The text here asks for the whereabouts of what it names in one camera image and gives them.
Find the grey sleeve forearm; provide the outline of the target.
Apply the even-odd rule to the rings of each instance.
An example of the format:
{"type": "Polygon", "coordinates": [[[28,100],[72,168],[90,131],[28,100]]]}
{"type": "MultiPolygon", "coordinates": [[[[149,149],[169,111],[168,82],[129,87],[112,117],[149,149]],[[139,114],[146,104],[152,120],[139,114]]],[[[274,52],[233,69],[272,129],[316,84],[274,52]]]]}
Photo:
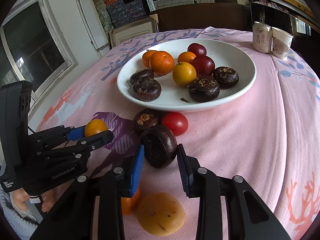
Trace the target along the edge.
{"type": "Polygon", "coordinates": [[[25,203],[27,200],[26,193],[6,193],[1,187],[1,208],[4,217],[20,239],[30,239],[38,226],[36,218],[25,203]]]}

